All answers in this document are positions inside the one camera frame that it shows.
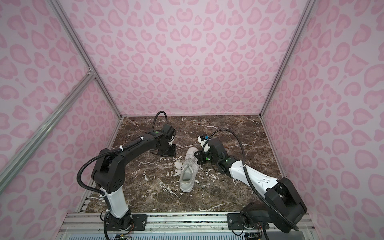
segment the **pink leopard print wall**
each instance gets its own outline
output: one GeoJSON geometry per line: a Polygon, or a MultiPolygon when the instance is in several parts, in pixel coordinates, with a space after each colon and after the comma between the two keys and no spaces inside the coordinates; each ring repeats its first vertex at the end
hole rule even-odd
{"type": "Polygon", "coordinates": [[[62,0],[123,114],[258,114],[306,0],[62,0]]]}
{"type": "MultiPolygon", "coordinates": [[[[117,121],[91,82],[0,196],[0,239],[55,238],[83,194],[76,182],[78,170],[106,147],[117,121]]],[[[84,171],[84,182],[92,167],[84,171]]]]}
{"type": "Polygon", "coordinates": [[[384,1],[319,3],[266,125],[321,239],[384,238],[384,1]]]}
{"type": "Polygon", "coordinates": [[[0,172],[86,73],[44,0],[0,2],[0,172]]]}

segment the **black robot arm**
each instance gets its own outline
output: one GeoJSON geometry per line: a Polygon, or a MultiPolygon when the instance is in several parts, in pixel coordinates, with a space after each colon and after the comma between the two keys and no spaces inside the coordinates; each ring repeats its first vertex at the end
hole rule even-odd
{"type": "MultiPolygon", "coordinates": [[[[219,130],[233,133],[230,129],[219,130]]],[[[202,150],[195,153],[197,163],[216,165],[221,174],[251,186],[263,202],[261,204],[251,202],[240,211],[240,214],[228,214],[228,219],[238,220],[233,224],[228,220],[228,227],[232,230],[241,230],[245,227],[255,227],[260,222],[271,222],[282,232],[288,233],[291,229],[298,231],[296,224],[307,212],[307,207],[292,182],[285,177],[276,179],[267,176],[245,165],[244,161],[230,156],[218,138],[210,138],[212,135],[208,137],[206,134],[198,138],[202,150]]]]}
{"type": "MultiPolygon", "coordinates": [[[[148,150],[158,149],[158,155],[175,156],[176,145],[172,144],[175,138],[175,129],[165,124],[161,130],[151,130],[141,136],[138,143],[128,149],[99,158],[92,171],[92,179],[98,187],[102,187],[108,194],[117,191],[125,180],[125,166],[133,159],[148,150]]],[[[103,149],[100,154],[109,151],[103,149]]]]}

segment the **white sneaker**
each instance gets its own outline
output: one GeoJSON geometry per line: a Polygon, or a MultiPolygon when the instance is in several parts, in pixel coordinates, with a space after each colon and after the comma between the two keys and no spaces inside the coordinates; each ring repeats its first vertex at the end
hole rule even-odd
{"type": "Polygon", "coordinates": [[[197,148],[191,147],[185,155],[179,180],[180,190],[183,192],[190,192],[192,190],[197,171],[200,169],[200,165],[197,164],[197,158],[194,155],[197,151],[197,148]]]}

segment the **brown marble surface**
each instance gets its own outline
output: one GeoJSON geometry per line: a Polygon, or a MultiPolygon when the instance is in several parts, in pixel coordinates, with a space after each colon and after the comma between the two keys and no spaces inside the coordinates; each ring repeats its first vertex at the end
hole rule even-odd
{"type": "MultiPolygon", "coordinates": [[[[152,126],[153,117],[124,118],[113,147],[135,140],[152,126]]],[[[156,127],[162,128],[164,117],[158,117],[156,127]]],[[[177,156],[160,157],[146,152],[125,168],[123,192],[132,212],[194,212],[241,210],[250,201],[257,200],[250,187],[216,172],[210,164],[203,165],[193,190],[183,193],[179,189],[179,172],[188,148],[201,149],[197,137],[211,135],[219,128],[230,128],[240,138],[247,156],[247,165],[271,177],[281,178],[259,117],[249,116],[178,116],[168,117],[168,123],[177,133],[174,144],[177,156]]],[[[229,132],[218,132],[228,153],[241,159],[238,142],[229,132]]],[[[106,208],[99,194],[93,194],[88,213],[106,208]]]]}

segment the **black mounting plate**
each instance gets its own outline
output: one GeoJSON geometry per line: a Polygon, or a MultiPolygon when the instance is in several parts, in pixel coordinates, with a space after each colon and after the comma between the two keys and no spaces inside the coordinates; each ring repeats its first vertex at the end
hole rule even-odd
{"type": "Polygon", "coordinates": [[[227,223],[229,230],[243,230],[246,226],[241,214],[227,214],[227,223]]]}
{"type": "Polygon", "coordinates": [[[198,165],[203,165],[207,163],[207,160],[205,159],[205,154],[203,151],[198,151],[194,153],[195,157],[197,158],[197,164],[198,165]]]}
{"type": "Polygon", "coordinates": [[[160,149],[157,151],[157,154],[162,157],[175,157],[176,156],[176,144],[172,144],[169,146],[169,149],[167,151],[160,151],[160,149]]]}
{"type": "MultiPolygon", "coordinates": [[[[135,225],[132,231],[144,231],[147,224],[147,215],[146,214],[131,214],[135,225]]],[[[111,221],[111,218],[107,219],[107,231],[108,232],[118,232],[120,231],[119,227],[114,226],[114,222],[111,221]]]]}

